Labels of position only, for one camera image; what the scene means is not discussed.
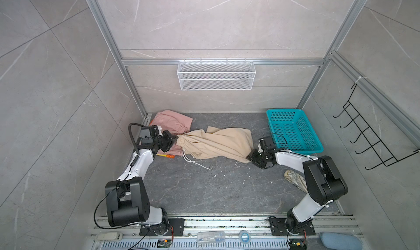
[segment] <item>white cord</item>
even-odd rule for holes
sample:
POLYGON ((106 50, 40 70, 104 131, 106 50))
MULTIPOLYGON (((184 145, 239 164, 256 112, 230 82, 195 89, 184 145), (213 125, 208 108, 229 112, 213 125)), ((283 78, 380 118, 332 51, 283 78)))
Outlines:
POLYGON ((365 78, 365 79, 367 79, 367 77, 359 76, 359 77, 356 79, 356 81, 354 82, 354 84, 356 84, 356 83, 359 81, 359 79, 361 79, 361 78, 365 78))
POLYGON ((201 164, 196 163, 195 161, 192 161, 190 158, 186 157, 186 154, 185 154, 185 149, 182 149, 182 156, 184 157, 184 160, 185 160, 185 161, 187 161, 187 162, 189 162, 189 163, 195 163, 195 164, 197 164, 197 165, 200 165, 200 166, 201 166, 201 167, 203 167, 203 168, 206 168, 207 170, 212 171, 212 169, 207 168, 207 167, 205 167, 205 166, 202 166, 201 164))

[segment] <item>teal plastic basket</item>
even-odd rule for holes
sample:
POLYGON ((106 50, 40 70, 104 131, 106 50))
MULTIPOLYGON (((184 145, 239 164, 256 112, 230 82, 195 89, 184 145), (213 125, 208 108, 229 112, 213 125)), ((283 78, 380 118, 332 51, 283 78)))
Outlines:
POLYGON ((277 148, 310 155, 324 148, 304 111, 271 109, 267 111, 268 125, 277 148))

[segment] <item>pink garment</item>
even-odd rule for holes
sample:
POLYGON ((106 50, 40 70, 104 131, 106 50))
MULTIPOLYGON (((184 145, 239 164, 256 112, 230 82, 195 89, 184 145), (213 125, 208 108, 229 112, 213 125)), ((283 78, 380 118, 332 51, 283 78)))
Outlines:
MULTIPOLYGON (((150 125, 158 125, 162 127, 162 131, 168 130, 173 135, 179 135, 189 132, 191 123, 192 118, 175 111, 166 110, 158 112, 150 125)), ((162 150, 159 150, 157 153, 182 156, 182 148, 174 144, 166 153, 162 152, 162 150)))

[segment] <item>black wire hook rack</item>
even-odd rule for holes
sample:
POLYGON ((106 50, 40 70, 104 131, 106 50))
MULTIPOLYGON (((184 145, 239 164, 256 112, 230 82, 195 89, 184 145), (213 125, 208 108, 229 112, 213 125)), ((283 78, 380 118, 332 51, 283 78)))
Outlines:
POLYGON ((344 126, 344 127, 342 127, 342 126, 340 126, 340 128, 342 128, 342 129, 344 129, 344 128, 346 128, 347 126, 349 126, 352 122, 356 125, 356 127, 359 129, 359 131, 360 131, 360 134, 359 134, 359 136, 356 138, 356 140, 354 141, 354 142, 352 142, 352 141, 350 141, 351 143, 355 143, 355 142, 357 142, 357 140, 359 140, 359 138, 360 138, 360 136, 362 136, 363 135, 363 137, 366 139, 366 141, 369 143, 369 147, 368 148, 366 148, 364 151, 362 151, 362 152, 360 152, 360 153, 358 153, 358 152, 356 152, 355 151, 355 153, 357 153, 357 154, 361 154, 361 153, 364 153, 365 151, 367 151, 367 150, 369 150, 370 148, 372 148, 373 149, 373 151, 376 153, 376 155, 378 156, 378 158, 381 160, 381 163, 379 163, 379 164, 377 164, 377 165, 375 165, 374 167, 372 167, 372 168, 367 168, 367 167, 365 167, 365 169, 366 170, 372 170, 372 169, 374 169, 374 168, 376 168, 376 167, 378 167, 378 166, 380 166, 381 164, 383 164, 383 165, 385 165, 386 167, 388 167, 388 166, 391 166, 391 165, 393 165, 393 164, 395 164, 395 163, 398 163, 398 162, 401 162, 402 160, 404 160, 404 159, 407 159, 408 157, 411 157, 411 156, 413 156, 414 154, 417 154, 417 153, 420 153, 420 149, 417 149, 417 150, 415 150, 415 151, 413 151, 413 153, 412 154, 410 154, 410 155, 408 155, 408 156, 406 156, 406 157, 404 157, 404 158, 402 158, 402 159, 397 159, 396 157, 395 157, 395 155, 390 151, 390 149, 385 145, 385 143, 381 140, 381 138, 376 134, 376 132, 373 130, 373 128, 369 125, 369 123, 367 123, 367 121, 365 120, 365 118, 359 113, 359 111, 356 109, 356 107, 354 107, 353 106, 353 104, 350 102, 350 99, 351 99, 351 97, 352 97, 352 95, 353 95, 353 93, 354 93, 354 90, 356 89, 356 87, 357 87, 357 84, 355 83, 355 84, 353 84, 353 86, 351 87, 351 89, 353 89, 353 91, 352 91, 352 93, 350 94, 350 97, 349 97, 349 99, 347 100, 347 102, 343 105, 343 111, 338 115, 338 116, 333 116, 334 118, 338 118, 340 115, 342 115, 344 112, 346 112, 347 113, 347 115, 352 119, 346 126, 344 126), (350 115, 350 113, 347 111, 347 108, 349 108, 349 107, 352 107, 355 111, 356 111, 356 113, 357 113, 357 115, 353 118, 351 115, 350 115), (358 117, 360 117, 364 122, 365 122, 365 124, 367 125, 367 127, 364 129, 364 130, 362 130, 361 129, 361 127, 357 124, 357 122, 355 121, 355 119, 357 119, 358 117), (376 135, 376 137, 378 138, 378 140, 379 141, 377 141, 377 142, 375 142, 375 143, 371 143, 369 140, 368 140, 368 138, 365 136, 365 132, 366 132, 366 130, 368 130, 368 129, 370 129, 375 135, 376 135), (381 143, 385 148, 386 148, 386 150, 388 150, 388 152, 391 154, 391 157, 390 158, 388 158, 388 159, 386 159, 386 160, 383 160, 381 157, 380 157, 380 155, 378 154, 378 152, 377 152, 377 150, 375 149, 375 145, 376 144, 378 144, 378 143, 381 143), (387 161, 389 161, 389 160, 391 160, 391 159, 395 159, 395 162, 393 162, 393 163, 390 163, 390 164, 386 164, 386 162, 387 161))

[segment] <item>orange screwdriver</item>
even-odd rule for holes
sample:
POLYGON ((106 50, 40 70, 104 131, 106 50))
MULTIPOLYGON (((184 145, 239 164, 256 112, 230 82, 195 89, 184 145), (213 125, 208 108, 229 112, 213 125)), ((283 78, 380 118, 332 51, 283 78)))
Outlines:
POLYGON ((168 157, 168 158, 175 158, 175 155, 170 155, 170 154, 156 154, 156 155, 168 157))

